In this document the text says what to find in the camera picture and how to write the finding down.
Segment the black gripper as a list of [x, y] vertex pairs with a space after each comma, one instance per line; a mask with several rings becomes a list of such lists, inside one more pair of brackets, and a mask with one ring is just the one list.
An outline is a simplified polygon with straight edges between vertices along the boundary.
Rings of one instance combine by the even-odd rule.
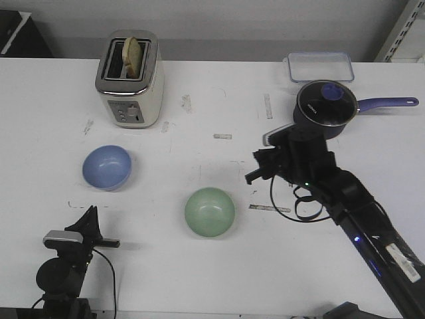
[[74, 244], [66, 250], [58, 250], [58, 256], [65, 259], [71, 266], [81, 274], [86, 275], [88, 265], [92, 260], [92, 250], [94, 247], [118, 248], [119, 239], [106, 239], [98, 230], [98, 208], [91, 205], [88, 210], [73, 225], [65, 227], [65, 231], [74, 231], [78, 233], [94, 233], [94, 246], [90, 239], [83, 236], [82, 244]]
[[279, 176], [303, 186], [316, 183], [335, 171], [335, 155], [327, 149], [324, 133], [301, 124], [294, 124], [275, 146], [265, 146], [253, 155], [258, 169], [245, 175], [247, 184]]

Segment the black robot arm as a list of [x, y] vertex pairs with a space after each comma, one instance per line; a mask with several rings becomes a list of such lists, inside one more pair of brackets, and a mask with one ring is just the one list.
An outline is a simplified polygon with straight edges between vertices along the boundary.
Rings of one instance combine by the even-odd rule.
[[42, 318], [96, 318], [88, 299], [81, 298], [82, 285], [97, 248], [118, 248], [120, 241], [105, 239], [100, 232], [98, 208], [90, 206], [73, 225], [51, 230], [42, 240], [57, 256], [44, 262], [36, 275], [44, 292]]
[[351, 172], [341, 169], [321, 130], [288, 124], [264, 134], [259, 168], [247, 183], [281, 177], [326, 208], [376, 276], [403, 318], [424, 317], [424, 263]]

